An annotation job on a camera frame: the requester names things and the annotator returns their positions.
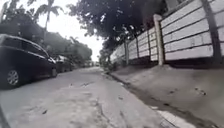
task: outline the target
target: fence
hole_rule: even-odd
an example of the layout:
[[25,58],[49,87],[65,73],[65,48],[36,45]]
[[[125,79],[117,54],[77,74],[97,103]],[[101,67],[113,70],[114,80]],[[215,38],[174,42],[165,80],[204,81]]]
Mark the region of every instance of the fence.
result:
[[125,45],[119,46],[111,55],[113,62],[121,57],[162,61],[161,56],[165,61],[212,57],[221,60],[224,55],[224,0],[186,1],[159,24],[128,42],[127,52],[120,51],[125,51]]

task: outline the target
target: sky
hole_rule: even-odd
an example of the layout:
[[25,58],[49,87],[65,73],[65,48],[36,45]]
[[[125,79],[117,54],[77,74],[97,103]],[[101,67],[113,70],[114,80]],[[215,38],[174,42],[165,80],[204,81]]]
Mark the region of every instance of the sky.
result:
[[[2,6],[3,3],[7,0],[0,0],[0,5]],[[21,4],[26,5],[28,0],[20,0],[17,6],[20,6]],[[76,4],[78,0],[55,0],[54,6],[60,6],[64,9],[64,12],[69,12],[69,9],[66,8],[67,4]],[[31,6],[27,7],[24,6],[25,8],[37,8],[42,4],[46,4],[47,0],[36,0]],[[55,16],[54,14],[51,14],[50,21],[48,23],[47,30],[50,32],[58,32],[60,33],[61,36],[69,38],[70,36],[77,38],[78,41],[81,43],[87,44],[89,48],[92,49],[93,55],[92,55],[92,60],[93,61],[98,61],[97,56],[99,55],[99,51],[102,49],[102,43],[103,40],[97,38],[95,36],[92,37],[85,37],[85,30],[80,29],[80,24],[76,17],[71,17],[63,12],[59,12],[59,16]],[[44,27],[45,22],[46,22],[47,16],[42,15],[40,16],[38,24],[42,27]]]

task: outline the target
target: street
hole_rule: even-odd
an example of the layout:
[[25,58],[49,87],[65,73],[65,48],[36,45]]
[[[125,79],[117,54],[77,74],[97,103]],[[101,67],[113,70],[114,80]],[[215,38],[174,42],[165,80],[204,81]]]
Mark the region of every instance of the street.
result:
[[17,128],[174,128],[97,67],[2,91],[1,106]]

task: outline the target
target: vegetation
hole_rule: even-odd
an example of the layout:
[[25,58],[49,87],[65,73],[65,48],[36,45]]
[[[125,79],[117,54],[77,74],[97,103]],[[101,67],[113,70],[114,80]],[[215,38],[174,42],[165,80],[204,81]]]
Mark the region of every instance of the vegetation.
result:
[[[35,0],[29,0],[28,5],[31,5]],[[41,5],[36,13],[34,14],[34,20],[37,20],[41,14],[47,14],[47,20],[45,23],[45,30],[47,30],[47,23],[50,21],[50,14],[54,13],[56,16],[59,15],[58,10],[63,11],[59,6],[53,6],[54,0],[47,0],[48,4]]]
[[86,35],[103,37],[105,49],[114,49],[135,38],[150,26],[155,13],[164,11],[163,0],[80,0],[68,5],[77,16]]
[[4,12],[4,19],[0,24],[1,34],[19,36],[42,45],[51,56],[64,55],[73,62],[83,65],[91,60],[92,51],[77,40],[65,39],[59,33],[46,31],[37,24],[34,9],[26,10],[23,6],[16,8],[18,0],[12,0]]

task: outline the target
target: fence post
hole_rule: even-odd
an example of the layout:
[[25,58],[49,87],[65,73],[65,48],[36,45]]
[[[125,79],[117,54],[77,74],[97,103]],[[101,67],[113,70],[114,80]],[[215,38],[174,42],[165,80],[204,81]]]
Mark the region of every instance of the fence post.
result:
[[201,0],[201,2],[202,2],[202,6],[204,8],[205,14],[206,14],[209,31],[211,34],[214,63],[215,63],[215,65],[220,65],[222,63],[222,52],[221,52],[221,46],[220,46],[220,41],[219,41],[217,25],[216,25],[216,21],[215,21],[215,17],[214,17],[215,14],[213,14],[208,0]]
[[138,36],[136,37],[137,56],[139,58]]
[[125,60],[126,60],[126,65],[129,64],[129,49],[128,49],[128,42],[125,41],[124,43],[124,48],[125,48]]
[[151,61],[151,44],[150,44],[150,35],[149,35],[148,29],[147,29],[147,38],[148,38],[148,46],[149,46],[149,60]]
[[162,30],[160,21],[162,20],[162,17],[160,15],[155,14],[153,16],[155,30],[156,30],[156,42],[157,42],[157,48],[158,48],[158,61],[159,65],[164,65],[165,62],[165,54],[164,54],[164,46],[163,46],[163,36],[162,36]]

